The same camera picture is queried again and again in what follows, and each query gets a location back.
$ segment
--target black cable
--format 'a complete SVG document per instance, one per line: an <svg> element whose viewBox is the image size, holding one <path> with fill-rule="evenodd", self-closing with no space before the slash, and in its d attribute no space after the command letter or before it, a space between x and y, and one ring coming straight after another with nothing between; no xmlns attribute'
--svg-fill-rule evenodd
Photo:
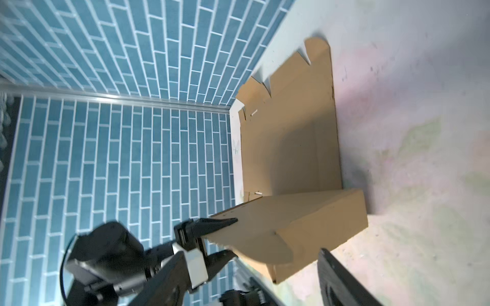
<svg viewBox="0 0 490 306"><path fill-rule="evenodd" d="M66 306L69 306L66 300L66 293L65 293L65 285L63 284L63 269L65 268L65 260L66 260L66 255L68 254L68 250L70 249L70 246L75 239L76 234L73 235L73 237L70 239L68 242L68 245L66 246L65 253L63 254L63 260L61 261L61 267L60 267L60 290L61 290L61 297L63 298L63 303Z"/></svg>

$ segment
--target open cardboard box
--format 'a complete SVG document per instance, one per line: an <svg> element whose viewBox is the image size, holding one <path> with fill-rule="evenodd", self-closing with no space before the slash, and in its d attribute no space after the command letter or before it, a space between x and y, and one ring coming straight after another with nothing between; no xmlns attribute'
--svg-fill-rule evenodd
<svg viewBox="0 0 490 306"><path fill-rule="evenodd" d="M342 190L330 47L305 41L271 77L239 90L245 202L208 235L279 283L368 226L363 192Z"/></svg>

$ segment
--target brown cardboard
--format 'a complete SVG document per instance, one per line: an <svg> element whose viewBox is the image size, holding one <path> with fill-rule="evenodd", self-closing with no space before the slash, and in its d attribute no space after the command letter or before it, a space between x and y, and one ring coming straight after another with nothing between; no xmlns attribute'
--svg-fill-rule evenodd
<svg viewBox="0 0 490 306"><path fill-rule="evenodd" d="M207 235L279 283L368 226L360 189L265 196L218 213L238 222Z"/></svg>
<svg viewBox="0 0 490 306"><path fill-rule="evenodd" d="M311 65L293 54L270 77L270 95L253 78L237 94L245 200L342 188L330 47L305 46Z"/></svg>

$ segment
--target blue tile wall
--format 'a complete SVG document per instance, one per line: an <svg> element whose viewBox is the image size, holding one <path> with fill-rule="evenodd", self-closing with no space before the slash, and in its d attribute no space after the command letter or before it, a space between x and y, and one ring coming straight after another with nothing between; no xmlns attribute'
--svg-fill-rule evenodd
<svg viewBox="0 0 490 306"><path fill-rule="evenodd" d="M231 105L293 0L5 0L14 83Z"/></svg>
<svg viewBox="0 0 490 306"><path fill-rule="evenodd" d="M173 239L182 220L234 206L229 120L23 97L1 216L0 305L60 305L58 269L75 233L118 220L149 248ZM232 287L230 263L185 305Z"/></svg>

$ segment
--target cardboard box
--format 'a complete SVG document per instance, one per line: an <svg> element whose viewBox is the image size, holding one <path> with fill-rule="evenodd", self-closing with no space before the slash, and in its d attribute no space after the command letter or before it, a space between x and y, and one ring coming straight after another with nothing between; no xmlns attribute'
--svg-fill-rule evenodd
<svg viewBox="0 0 490 306"><path fill-rule="evenodd" d="M206 238L280 283L368 226L361 189L261 197L213 218L238 222Z"/></svg>
<svg viewBox="0 0 490 306"><path fill-rule="evenodd" d="M330 47L305 41L267 88L250 78L239 90L245 201L262 195L342 189Z"/></svg>
<svg viewBox="0 0 490 306"><path fill-rule="evenodd" d="M213 216L239 221L207 236L275 283L368 226L362 190L342 190L330 48L305 46L311 64L293 54L270 94L253 78L240 88L246 203Z"/></svg>

